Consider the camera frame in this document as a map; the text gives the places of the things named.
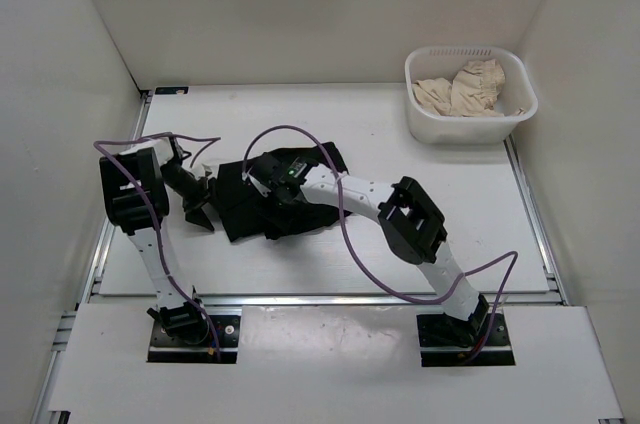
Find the black trousers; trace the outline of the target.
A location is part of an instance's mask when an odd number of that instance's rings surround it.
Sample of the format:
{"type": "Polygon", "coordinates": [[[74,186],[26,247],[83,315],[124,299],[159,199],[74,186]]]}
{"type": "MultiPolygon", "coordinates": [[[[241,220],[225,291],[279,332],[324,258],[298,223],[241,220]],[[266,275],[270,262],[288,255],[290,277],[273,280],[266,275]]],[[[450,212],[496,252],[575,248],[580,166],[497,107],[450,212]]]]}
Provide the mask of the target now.
{"type": "Polygon", "coordinates": [[[289,190],[263,196],[253,184],[241,179],[240,161],[219,166],[215,205],[231,242],[262,235],[269,240],[330,227],[339,221],[331,205],[310,204],[289,190]]]}

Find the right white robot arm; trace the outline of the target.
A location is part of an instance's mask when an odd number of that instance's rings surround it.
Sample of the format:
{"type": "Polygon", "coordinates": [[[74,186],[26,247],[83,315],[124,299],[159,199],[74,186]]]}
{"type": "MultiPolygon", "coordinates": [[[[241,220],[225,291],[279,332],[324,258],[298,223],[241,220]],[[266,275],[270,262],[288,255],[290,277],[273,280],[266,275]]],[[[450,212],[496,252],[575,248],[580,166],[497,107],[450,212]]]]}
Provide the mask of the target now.
{"type": "Polygon", "coordinates": [[[436,293],[443,309],[434,321],[436,343],[469,347],[484,333],[488,303],[456,262],[444,215],[415,179],[367,181],[310,158],[286,163],[271,153],[259,156],[243,178],[281,206],[342,207],[379,225],[391,252],[416,266],[436,293]]]}

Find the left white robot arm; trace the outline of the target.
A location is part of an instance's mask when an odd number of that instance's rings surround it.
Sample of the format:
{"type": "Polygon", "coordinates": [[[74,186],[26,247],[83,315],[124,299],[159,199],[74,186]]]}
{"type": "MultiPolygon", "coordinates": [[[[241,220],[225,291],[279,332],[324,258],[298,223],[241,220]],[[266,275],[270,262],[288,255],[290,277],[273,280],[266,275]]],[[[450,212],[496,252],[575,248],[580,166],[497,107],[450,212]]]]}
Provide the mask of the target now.
{"type": "Polygon", "coordinates": [[[183,167],[191,156],[171,132],[133,141],[98,140],[99,169],[105,211],[136,248],[153,285],[156,304],[148,314],[170,337],[190,346],[219,351],[219,337],[202,300],[181,272],[163,221],[170,213],[168,189],[183,198],[188,221],[213,228],[203,207],[211,186],[183,167]]]}

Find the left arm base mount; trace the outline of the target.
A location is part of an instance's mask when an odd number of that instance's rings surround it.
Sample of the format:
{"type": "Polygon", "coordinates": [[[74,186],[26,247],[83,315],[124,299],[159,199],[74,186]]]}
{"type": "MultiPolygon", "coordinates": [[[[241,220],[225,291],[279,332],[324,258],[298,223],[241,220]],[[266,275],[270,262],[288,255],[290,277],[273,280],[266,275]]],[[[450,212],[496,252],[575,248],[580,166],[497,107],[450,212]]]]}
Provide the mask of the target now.
{"type": "Polygon", "coordinates": [[[218,338],[216,346],[207,322],[186,333],[167,331],[154,322],[149,339],[147,362],[170,364],[235,364],[241,335],[242,313],[223,309],[209,315],[218,338]]]}

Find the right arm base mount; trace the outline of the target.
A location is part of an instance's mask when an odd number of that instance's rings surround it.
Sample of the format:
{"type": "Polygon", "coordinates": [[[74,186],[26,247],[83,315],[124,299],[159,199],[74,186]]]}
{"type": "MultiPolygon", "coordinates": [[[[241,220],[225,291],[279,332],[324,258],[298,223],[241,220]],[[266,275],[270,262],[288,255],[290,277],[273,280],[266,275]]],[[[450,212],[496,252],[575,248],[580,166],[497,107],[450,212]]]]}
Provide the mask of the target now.
{"type": "MultiPolygon", "coordinates": [[[[489,318],[485,319],[477,337],[456,337],[445,325],[444,314],[419,314],[416,316],[423,368],[444,368],[463,365],[475,346],[484,338],[489,318]]],[[[501,367],[516,364],[508,327],[502,313],[496,313],[491,332],[478,355],[469,366],[501,367]]]]}

